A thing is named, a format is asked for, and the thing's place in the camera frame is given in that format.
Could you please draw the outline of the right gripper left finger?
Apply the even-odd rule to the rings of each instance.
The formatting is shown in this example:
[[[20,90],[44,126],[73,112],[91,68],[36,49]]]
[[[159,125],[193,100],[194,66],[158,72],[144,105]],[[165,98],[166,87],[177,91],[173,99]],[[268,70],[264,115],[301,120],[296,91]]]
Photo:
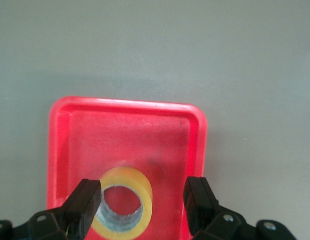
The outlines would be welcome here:
[[[32,240],[83,240],[101,202],[99,180],[83,179],[67,200],[36,213],[28,222]]]

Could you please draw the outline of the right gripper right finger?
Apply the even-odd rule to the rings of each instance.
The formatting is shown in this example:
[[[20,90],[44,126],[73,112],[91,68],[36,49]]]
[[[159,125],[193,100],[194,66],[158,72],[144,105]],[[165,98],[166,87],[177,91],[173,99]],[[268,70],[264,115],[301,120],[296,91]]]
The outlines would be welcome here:
[[[183,190],[189,232],[193,240],[241,240],[245,220],[219,204],[204,177],[189,176]]]

